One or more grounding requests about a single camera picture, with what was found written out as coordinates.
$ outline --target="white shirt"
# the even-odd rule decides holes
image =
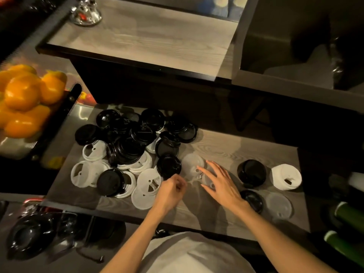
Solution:
[[[139,267],[140,273],[255,273],[230,245],[193,232],[153,239]]]

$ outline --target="pile of lids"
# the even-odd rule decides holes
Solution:
[[[86,124],[75,133],[76,142],[84,146],[84,161],[73,167],[71,181],[77,187],[95,187],[107,197],[131,195],[138,209],[150,208],[161,182],[180,174],[179,147],[197,136],[197,127],[186,118],[167,119],[152,108],[141,115],[103,110],[96,124]]]

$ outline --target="person's left hand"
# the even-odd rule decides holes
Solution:
[[[162,218],[182,200],[187,190],[187,182],[178,174],[162,181],[152,210]]]

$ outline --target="wooden tabletop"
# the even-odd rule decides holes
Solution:
[[[94,109],[89,117],[89,122],[94,123],[99,112],[100,110]],[[297,148],[295,147],[203,129],[199,129],[194,142],[181,144],[178,157],[182,159],[188,153],[196,153],[203,159],[213,160],[222,165],[230,172],[239,189],[242,189],[242,183],[237,177],[237,167],[241,162],[248,159],[258,160],[268,169],[284,163],[300,169]],[[102,197],[98,195],[95,188],[75,187],[71,183],[70,172],[73,165],[81,160],[83,160],[82,146],[75,143],[46,196],[47,201],[128,217],[143,219],[146,216],[148,210],[135,208],[130,197],[125,199]],[[252,233],[238,218],[220,206],[206,193],[200,186],[199,180],[187,181],[189,184],[183,201],[165,217],[164,223],[255,240]],[[310,231],[303,192],[279,191],[272,185],[269,178],[262,186],[257,188],[257,192],[263,198],[269,192],[278,192],[285,195],[294,209],[294,214],[288,220],[288,223],[298,227],[299,230]],[[268,212],[263,211],[262,215],[271,221]]]
[[[66,22],[48,43],[212,77],[219,72],[231,76],[231,63],[223,61],[236,22],[123,0],[96,2],[103,16],[98,25]]]

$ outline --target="green bottle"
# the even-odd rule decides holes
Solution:
[[[335,216],[364,234],[364,213],[349,206],[347,202],[339,203]]]
[[[364,268],[364,257],[362,257],[348,242],[341,239],[335,231],[328,231],[324,236],[324,241],[349,260],[352,260]]]

